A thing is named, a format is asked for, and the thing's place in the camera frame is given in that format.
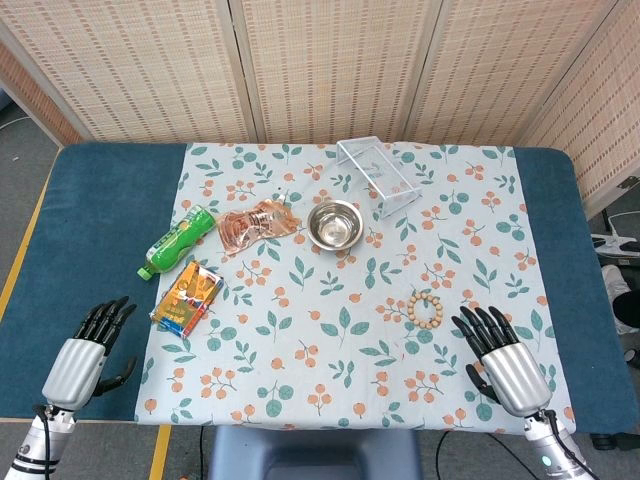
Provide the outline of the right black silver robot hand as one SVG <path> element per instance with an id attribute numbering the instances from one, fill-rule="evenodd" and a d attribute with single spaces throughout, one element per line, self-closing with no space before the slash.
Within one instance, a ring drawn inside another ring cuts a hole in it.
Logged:
<path id="1" fill-rule="evenodd" d="M 493 306 L 486 310 L 462 306 L 451 320 L 484 369 L 479 373 L 473 364 L 465 367 L 479 393 L 520 418 L 535 416 L 549 406 L 552 392 L 502 312 Z"/>

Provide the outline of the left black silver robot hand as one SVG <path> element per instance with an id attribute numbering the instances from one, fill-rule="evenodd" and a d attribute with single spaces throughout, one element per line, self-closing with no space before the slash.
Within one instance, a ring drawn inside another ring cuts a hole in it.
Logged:
<path id="1" fill-rule="evenodd" d="M 104 379 L 102 372 L 120 332 L 137 306 L 127 296 L 91 308 L 74 335 L 63 343 L 42 388 L 51 415 L 77 412 L 94 397 L 124 385 L 137 358 L 123 372 Z"/>

